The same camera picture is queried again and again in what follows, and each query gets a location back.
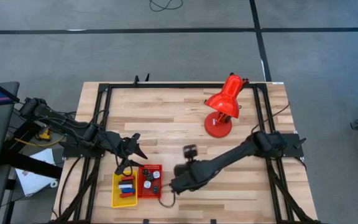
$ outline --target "lamp base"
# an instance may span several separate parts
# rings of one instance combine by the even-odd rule
[[[219,112],[210,113],[204,121],[205,131],[214,138],[223,138],[227,136],[232,128],[232,123],[229,122],[217,122],[217,118],[219,117]]]

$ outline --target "lamp shade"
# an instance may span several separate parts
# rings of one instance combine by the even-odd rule
[[[248,83],[248,79],[242,79],[238,75],[230,75],[226,79],[222,91],[211,96],[205,104],[233,118],[238,118],[239,104],[237,102],[237,96],[242,86],[246,83]]]

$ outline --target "red basket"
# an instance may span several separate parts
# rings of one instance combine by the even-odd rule
[[[144,188],[144,182],[146,181],[146,176],[143,175],[143,170],[147,169],[150,173],[154,171],[160,172],[160,178],[152,181],[152,186],[149,189]],[[161,198],[161,186],[162,186],[162,165],[145,165],[139,168],[137,173],[137,197],[138,198]],[[159,192],[157,194],[152,192],[153,186],[159,187]]]

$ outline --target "wooden table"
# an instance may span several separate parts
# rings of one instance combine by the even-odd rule
[[[76,120],[89,121],[92,118],[98,85],[98,82],[84,83]],[[287,94],[282,83],[267,83],[267,87],[274,114],[288,104]],[[231,133],[222,139],[209,136],[203,123],[213,109],[203,103],[219,91],[211,88],[115,88],[107,130],[119,132],[121,137],[140,133],[140,147],[149,159],[136,155],[130,158],[141,164],[162,164],[163,184],[169,183],[174,177],[175,164],[185,162],[184,145],[197,144],[198,159],[212,159],[242,142],[258,123],[254,94],[245,88],[237,98],[242,108],[239,119],[232,120]],[[266,118],[262,93],[260,99]],[[275,116],[274,121],[276,129],[282,133],[295,130],[290,108]],[[63,210],[77,194],[83,160],[77,163],[68,179]],[[69,159],[64,164],[55,211],[58,210],[62,183],[74,161]],[[284,158],[283,163],[290,193],[307,215],[317,218],[305,168],[292,158]],[[217,219],[218,223],[275,223],[264,159],[246,157],[237,161],[203,188],[177,196],[171,209],[151,199],[139,199],[136,207],[111,208],[111,182],[115,169],[114,156],[106,153],[101,160],[92,223],[142,223],[145,218],[151,223],[209,223],[210,219]],[[278,194],[282,216],[286,219],[282,196]],[[163,190],[162,202],[172,202],[169,188]],[[81,218],[85,217],[87,203],[88,195],[85,195]]]

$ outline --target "floor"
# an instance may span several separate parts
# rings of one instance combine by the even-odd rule
[[[111,33],[255,25],[262,28],[258,35]],[[305,159],[319,219],[358,223],[358,131],[349,126],[358,118],[355,27],[358,0],[183,0],[181,8],[162,12],[152,12],[147,0],[0,0],[0,82],[19,81],[20,98],[42,97],[60,111],[76,110],[85,81],[129,81],[148,73],[153,81],[223,81],[234,72],[285,82],[296,128],[308,139]],[[69,29],[94,31],[42,34]],[[103,29],[110,31],[100,34]],[[50,190],[17,202],[12,223],[47,222],[54,198]]]

